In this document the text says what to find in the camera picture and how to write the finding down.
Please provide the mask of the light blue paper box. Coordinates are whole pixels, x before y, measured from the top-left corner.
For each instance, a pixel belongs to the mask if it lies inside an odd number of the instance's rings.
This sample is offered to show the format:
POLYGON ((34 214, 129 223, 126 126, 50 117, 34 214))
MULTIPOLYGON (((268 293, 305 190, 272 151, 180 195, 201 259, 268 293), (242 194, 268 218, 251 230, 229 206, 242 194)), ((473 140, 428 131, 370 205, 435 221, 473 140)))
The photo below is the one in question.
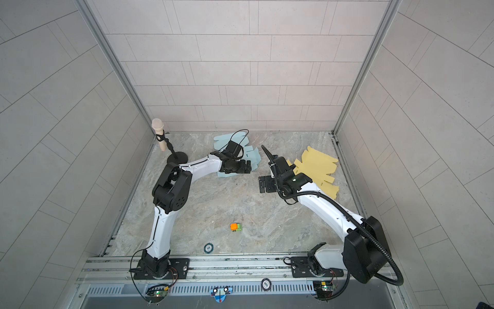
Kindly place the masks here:
MULTIPOLYGON (((241 129, 236 131, 235 133, 229 133, 225 135, 218 135, 214 137, 214 149, 216 154, 219 154, 222 152, 222 150, 225 149, 226 145, 230 140, 233 140, 234 142, 240 144, 244 148, 244 155, 242 159, 248 160, 251 162, 252 165, 252 171, 256 170, 258 168, 258 165, 261 162, 261 156, 259 153, 258 148, 253 148, 252 145, 248 145, 249 140, 247 138, 247 135, 249 134, 249 130, 247 129, 241 129)), ((229 177, 229 176, 234 176, 234 175, 239 175, 235 173, 231 174, 225 174, 221 173, 220 171, 217 172, 217 176, 219 177, 229 177)))

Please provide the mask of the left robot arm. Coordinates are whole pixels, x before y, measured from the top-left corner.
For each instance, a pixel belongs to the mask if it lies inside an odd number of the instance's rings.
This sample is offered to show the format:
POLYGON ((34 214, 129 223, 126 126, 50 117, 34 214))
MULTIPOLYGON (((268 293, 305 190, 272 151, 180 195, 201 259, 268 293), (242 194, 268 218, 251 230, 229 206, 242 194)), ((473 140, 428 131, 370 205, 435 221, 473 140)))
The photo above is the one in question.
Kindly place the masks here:
POLYGON ((143 250, 140 269, 163 278, 170 269, 171 233, 178 212, 189 198, 193 182, 212 173, 249 174, 251 162, 242 158, 243 146, 230 140, 221 151, 185 164, 168 163, 152 190, 154 220, 149 243, 143 250))

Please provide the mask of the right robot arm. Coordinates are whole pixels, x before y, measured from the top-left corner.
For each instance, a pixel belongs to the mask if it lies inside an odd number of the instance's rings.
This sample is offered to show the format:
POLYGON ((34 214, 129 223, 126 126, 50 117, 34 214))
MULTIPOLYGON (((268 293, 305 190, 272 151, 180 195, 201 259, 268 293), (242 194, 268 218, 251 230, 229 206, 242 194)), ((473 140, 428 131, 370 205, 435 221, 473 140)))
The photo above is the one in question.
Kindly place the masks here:
POLYGON ((363 218, 346 209, 319 188, 309 176, 294 172, 284 157, 266 153, 271 175, 266 178, 284 200, 294 200, 309 208, 326 222, 343 241, 341 248, 320 243, 307 254, 307 267, 316 276, 330 269, 345 270, 360 283, 378 278, 402 285, 403 275, 392 258, 381 223, 363 218))

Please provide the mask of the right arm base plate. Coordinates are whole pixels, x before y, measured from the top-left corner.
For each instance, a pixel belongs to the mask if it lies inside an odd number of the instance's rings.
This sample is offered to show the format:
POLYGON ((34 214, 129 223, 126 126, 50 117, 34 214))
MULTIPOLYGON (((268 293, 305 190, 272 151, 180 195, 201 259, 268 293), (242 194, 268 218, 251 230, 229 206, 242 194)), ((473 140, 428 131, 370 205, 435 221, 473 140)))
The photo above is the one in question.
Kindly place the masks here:
POLYGON ((325 269, 314 257, 292 256, 285 257, 283 262, 290 266, 294 278, 341 278, 344 271, 340 269, 325 269))

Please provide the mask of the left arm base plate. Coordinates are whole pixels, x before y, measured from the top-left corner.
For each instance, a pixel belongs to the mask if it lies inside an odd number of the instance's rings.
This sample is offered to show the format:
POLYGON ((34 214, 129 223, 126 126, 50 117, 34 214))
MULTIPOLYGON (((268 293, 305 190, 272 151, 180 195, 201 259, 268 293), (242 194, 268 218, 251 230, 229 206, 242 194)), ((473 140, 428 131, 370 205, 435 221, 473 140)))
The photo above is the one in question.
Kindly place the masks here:
POLYGON ((188 258, 171 258, 157 262, 141 259, 131 270, 134 280, 186 279, 189 267, 188 258))

